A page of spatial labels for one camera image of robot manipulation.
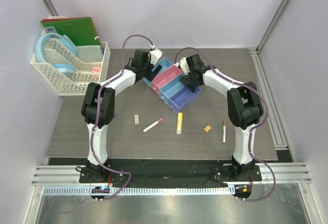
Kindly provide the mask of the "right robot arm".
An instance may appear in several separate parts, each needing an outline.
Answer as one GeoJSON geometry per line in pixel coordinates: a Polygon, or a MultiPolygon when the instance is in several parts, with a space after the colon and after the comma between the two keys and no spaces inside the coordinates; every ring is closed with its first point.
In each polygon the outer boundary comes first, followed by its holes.
{"type": "Polygon", "coordinates": [[[211,87],[227,98],[228,117],[235,127],[235,150],[231,173],[236,180],[244,180],[255,170],[253,155],[256,125],[263,116],[263,107],[253,82],[236,81],[218,69],[205,65],[199,54],[179,61],[183,76],[179,81],[195,92],[202,85],[211,87]]]}

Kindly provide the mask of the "white perforated file rack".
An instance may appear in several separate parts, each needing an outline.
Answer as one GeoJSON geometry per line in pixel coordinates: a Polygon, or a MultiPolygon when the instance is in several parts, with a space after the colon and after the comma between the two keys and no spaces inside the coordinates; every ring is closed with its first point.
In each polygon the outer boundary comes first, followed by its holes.
{"type": "Polygon", "coordinates": [[[111,50],[107,42],[101,42],[93,49],[78,47],[75,55],[58,39],[50,38],[44,54],[44,62],[32,58],[32,67],[59,96],[77,96],[85,94],[89,83],[106,79],[111,50]]]}

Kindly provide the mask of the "purple bin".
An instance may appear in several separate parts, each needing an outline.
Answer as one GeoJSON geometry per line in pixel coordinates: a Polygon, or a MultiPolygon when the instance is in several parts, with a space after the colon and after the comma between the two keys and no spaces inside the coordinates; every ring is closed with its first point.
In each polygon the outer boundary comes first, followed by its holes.
{"type": "Polygon", "coordinates": [[[182,112],[198,98],[201,91],[202,90],[200,88],[196,88],[195,91],[192,92],[187,87],[184,87],[168,98],[168,106],[175,114],[182,112]]]}

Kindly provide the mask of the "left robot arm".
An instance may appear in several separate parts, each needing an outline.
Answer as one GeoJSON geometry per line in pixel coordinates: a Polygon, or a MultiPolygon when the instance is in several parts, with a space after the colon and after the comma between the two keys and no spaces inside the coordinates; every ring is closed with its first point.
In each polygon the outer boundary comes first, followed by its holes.
{"type": "Polygon", "coordinates": [[[107,154],[107,131],[114,116],[115,98],[126,88],[145,78],[149,82],[166,68],[160,62],[162,51],[137,49],[127,65],[112,78],[88,84],[81,114],[89,132],[89,155],[80,171],[80,182],[104,182],[112,173],[107,154]]]}

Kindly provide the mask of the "green folder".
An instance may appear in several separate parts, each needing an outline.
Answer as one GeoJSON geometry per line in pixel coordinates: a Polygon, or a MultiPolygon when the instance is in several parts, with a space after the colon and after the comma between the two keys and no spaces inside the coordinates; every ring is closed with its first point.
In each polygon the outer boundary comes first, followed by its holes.
{"type": "Polygon", "coordinates": [[[101,41],[92,17],[43,19],[45,28],[54,28],[60,35],[66,35],[76,46],[100,46],[101,41]]]}

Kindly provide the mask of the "light blue headband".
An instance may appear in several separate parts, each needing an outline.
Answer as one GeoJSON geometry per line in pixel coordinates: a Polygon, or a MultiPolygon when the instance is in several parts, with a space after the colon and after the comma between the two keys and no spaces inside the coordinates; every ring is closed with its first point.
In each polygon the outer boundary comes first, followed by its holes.
{"type": "Polygon", "coordinates": [[[67,77],[76,72],[71,60],[76,58],[78,49],[66,35],[45,33],[36,41],[34,53],[39,63],[51,64],[67,77]]]}

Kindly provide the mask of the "brown white marker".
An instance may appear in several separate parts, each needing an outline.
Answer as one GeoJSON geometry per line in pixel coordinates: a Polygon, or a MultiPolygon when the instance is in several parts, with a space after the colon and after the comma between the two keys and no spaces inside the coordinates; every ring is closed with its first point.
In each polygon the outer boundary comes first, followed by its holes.
{"type": "Polygon", "coordinates": [[[226,143],[226,121],[222,122],[222,144],[226,143]]]}

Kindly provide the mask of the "pink bin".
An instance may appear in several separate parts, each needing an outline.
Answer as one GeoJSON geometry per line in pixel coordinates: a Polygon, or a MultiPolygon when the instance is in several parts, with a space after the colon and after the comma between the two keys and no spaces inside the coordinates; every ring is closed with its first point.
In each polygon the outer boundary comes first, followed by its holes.
{"type": "Polygon", "coordinates": [[[152,89],[159,92],[159,89],[182,74],[182,71],[175,65],[166,68],[152,80],[152,89]]]}

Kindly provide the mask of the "yellow highlighter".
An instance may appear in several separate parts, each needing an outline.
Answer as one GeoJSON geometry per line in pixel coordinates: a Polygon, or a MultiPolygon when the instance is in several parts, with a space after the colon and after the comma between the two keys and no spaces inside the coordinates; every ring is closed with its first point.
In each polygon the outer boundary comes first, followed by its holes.
{"type": "Polygon", "coordinates": [[[183,113],[179,112],[177,114],[177,127],[176,127],[176,134],[180,135],[182,132],[182,120],[183,120],[183,113]]]}

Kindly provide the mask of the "aluminium frame rail right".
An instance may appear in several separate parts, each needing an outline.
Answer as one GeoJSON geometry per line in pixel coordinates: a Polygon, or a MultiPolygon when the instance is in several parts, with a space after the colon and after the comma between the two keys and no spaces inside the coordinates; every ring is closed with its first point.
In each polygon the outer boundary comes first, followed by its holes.
{"type": "Polygon", "coordinates": [[[295,160],[293,157],[290,138],[286,131],[283,119],[281,117],[281,112],[279,110],[278,104],[275,101],[275,95],[269,80],[268,71],[264,63],[264,58],[262,56],[262,51],[264,50],[264,47],[268,43],[269,38],[276,29],[279,21],[282,19],[291,1],[292,0],[281,0],[269,25],[267,26],[263,36],[261,37],[258,46],[250,48],[249,52],[254,63],[256,78],[259,84],[259,90],[263,94],[270,109],[270,117],[268,118],[268,123],[273,138],[275,150],[278,154],[278,160],[282,161],[283,159],[288,158],[292,162],[294,162],[295,160]]]}

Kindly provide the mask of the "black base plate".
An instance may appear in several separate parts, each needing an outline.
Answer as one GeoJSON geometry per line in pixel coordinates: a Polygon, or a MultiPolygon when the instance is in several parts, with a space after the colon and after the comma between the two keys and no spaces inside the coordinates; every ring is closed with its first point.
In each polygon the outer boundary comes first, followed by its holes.
{"type": "Polygon", "coordinates": [[[49,165],[73,166],[83,183],[109,181],[119,185],[128,179],[128,172],[132,174],[132,185],[167,182],[182,187],[201,182],[262,180],[260,168],[254,162],[239,167],[229,160],[108,159],[102,167],[85,158],[51,158],[49,165]]]}

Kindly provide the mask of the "pink white marker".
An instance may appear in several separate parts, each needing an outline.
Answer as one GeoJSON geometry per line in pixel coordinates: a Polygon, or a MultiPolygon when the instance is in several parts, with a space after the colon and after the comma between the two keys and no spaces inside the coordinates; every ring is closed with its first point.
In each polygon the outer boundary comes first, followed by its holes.
{"type": "Polygon", "coordinates": [[[159,120],[155,121],[154,123],[152,123],[148,127],[144,128],[142,132],[146,133],[147,131],[149,131],[150,129],[152,129],[154,126],[156,126],[157,124],[159,124],[162,121],[163,121],[163,118],[160,118],[159,120]]]}

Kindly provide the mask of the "beige wooden eraser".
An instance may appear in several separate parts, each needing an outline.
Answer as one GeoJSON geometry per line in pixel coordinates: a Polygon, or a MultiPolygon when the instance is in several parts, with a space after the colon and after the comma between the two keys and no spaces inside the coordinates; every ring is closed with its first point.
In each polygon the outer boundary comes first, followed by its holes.
{"type": "Polygon", "coordinates": [[[135,114],[135,115],[134,115],[134,123],[135,123],[136,125],[139,124],[139,115],[138,115],[138,114],[135,114]]]}

